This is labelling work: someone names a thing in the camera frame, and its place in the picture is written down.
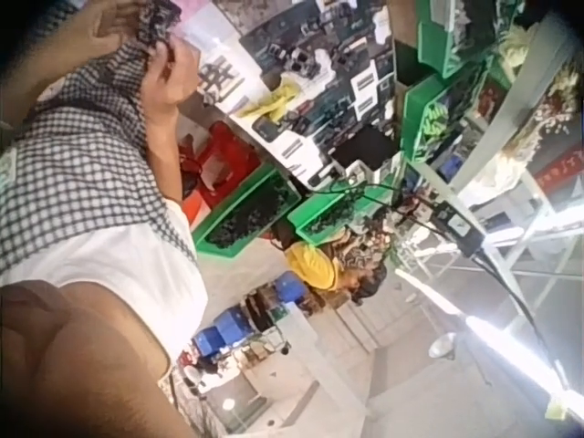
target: red sign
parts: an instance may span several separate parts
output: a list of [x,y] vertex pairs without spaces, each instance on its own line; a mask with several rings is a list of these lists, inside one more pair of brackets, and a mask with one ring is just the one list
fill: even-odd
[[543,171],[538,172],[536,181],[544,193],[553,192],[568,179],[582,173],[584,170],[584,151],[577,144],[570,151],[550,163]]

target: person in yellow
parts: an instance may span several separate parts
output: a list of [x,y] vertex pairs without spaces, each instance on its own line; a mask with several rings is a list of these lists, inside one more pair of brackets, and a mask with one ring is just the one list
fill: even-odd
[[371,274],[368,268],[344,268],[335,257],[336,253],[347,251],[352,245],[348,243],[349,233],[319,247],[301,240],[288,221],[276,224],[273,234],[282,245],[290,269],[315,289],[355,290],[360,280]]

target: hand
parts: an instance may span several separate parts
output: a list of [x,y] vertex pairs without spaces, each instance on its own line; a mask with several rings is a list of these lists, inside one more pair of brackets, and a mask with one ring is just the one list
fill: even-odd
[[174,132],[178,104],[188,99],[199,84],[200,52],[171,36],[170,49],[158,42],[151,56],[141,87],[146,129]]
[[35,54],[40,68],[58,68],[60,78],[93,58],[114,52],[135,37],[140,10],[148,0],[89,0],[53,35],[41,41]]

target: red plastic stool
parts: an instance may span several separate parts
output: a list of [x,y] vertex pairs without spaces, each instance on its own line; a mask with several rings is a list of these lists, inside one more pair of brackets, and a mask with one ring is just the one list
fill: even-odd
[[236,137],[229,126],[222,121],[215,122],[209,132],[211,138],[197,157],[197,161],[203,168],[204,164],[215,155],[228,171],[226,177],[213,182],[213,189],[205,184],[201,184],[199,188],[201,196],[213,210],[260,165],[260,160],[254,149]]

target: skin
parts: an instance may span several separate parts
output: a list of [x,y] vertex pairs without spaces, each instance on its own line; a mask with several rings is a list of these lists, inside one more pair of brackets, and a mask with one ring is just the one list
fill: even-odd
[[[46,87],[135,35],[146,0],[89,0],[2,77],[2,120],[17,128]],[[174,63],[168,63],[170,51]],[[148,159],[163,196],[182,195],[178,103],[197,86],[198,52],[175,38],[157,47],[141,88]],[[25,282],[0,288],[2,402],[30,423],[83,436],[191,437],[157,380],[170,361],[148,328],[97,284]]]

